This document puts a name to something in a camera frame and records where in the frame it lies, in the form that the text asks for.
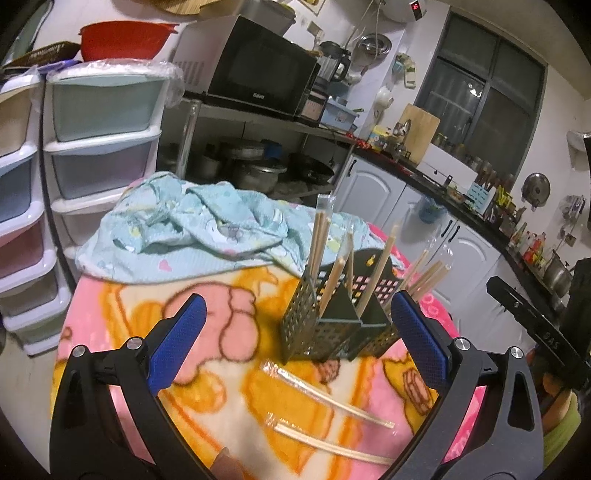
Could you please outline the person's hand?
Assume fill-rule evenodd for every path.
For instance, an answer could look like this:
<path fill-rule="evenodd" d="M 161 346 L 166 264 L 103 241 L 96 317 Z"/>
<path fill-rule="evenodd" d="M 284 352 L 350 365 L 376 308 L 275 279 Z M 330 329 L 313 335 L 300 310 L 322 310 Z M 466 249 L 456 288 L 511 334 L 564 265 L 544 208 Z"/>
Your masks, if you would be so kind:
<path fill-rule="evenodd" d="M 217 480 L 243 480 L 242 468 L 231 457 L 228 448 L 224 447 L 211 464 L 211 473 Z"/>

